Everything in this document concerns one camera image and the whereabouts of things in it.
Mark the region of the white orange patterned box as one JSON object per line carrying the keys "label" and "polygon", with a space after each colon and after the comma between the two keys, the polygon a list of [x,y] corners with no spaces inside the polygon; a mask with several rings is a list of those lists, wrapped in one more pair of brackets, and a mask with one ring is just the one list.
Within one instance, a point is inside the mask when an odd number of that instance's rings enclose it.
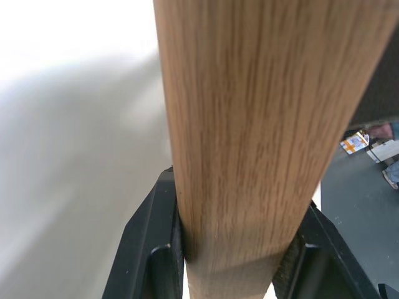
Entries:
{"label": "white orange patterned box", "polygon": [[354,154],[369,145],[369,135],[360,130],[340,142],[342,149],[349,155]]}

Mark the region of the white cardboard box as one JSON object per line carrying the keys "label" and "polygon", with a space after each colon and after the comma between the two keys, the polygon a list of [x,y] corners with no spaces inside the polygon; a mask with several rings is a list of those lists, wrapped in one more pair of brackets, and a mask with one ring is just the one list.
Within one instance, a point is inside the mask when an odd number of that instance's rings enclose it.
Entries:
{"label": "white cardboard box", "polygon": [[368,147],[366,153],[375,163],[384,162],[399,154],[399,141],[375,142]]}

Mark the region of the person in jeans and sneakers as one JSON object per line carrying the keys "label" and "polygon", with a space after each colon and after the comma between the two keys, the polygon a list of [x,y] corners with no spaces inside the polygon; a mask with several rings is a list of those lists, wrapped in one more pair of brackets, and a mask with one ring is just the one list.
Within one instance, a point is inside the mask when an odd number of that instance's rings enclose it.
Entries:
{"label": "person in jeans and sneakers", "polygon": [[[370,127],[368,132],[372,138],[399,141],[399,121]],[[382,174],[393,189],[399,189],[399,160],[384,169]]]}

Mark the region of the wooden plank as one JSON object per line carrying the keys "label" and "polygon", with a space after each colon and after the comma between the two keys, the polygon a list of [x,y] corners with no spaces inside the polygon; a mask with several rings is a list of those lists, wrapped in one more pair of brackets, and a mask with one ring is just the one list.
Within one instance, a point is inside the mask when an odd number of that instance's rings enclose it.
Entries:
{"label": "wooden plank", "polygon": [[262,299],[399,0],[154,0],[191,299]]}

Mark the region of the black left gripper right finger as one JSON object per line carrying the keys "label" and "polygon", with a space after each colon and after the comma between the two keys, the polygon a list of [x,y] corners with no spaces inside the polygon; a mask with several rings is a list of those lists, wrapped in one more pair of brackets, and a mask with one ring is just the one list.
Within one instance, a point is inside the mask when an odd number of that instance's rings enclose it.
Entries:
{"label": "black left gripper right finger", "polygon": [[374,287],[331,221],[311,203],[272,284],[277,299],[390,299]]}

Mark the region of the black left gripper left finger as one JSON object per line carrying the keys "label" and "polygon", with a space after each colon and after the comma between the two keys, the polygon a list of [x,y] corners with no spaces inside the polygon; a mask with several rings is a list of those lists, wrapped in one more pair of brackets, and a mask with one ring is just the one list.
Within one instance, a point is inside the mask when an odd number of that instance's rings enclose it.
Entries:
{"label": "black left gripper left finger", "polygon": [[173,168],[130,218],[102,299],[182,299],[184,245]]}

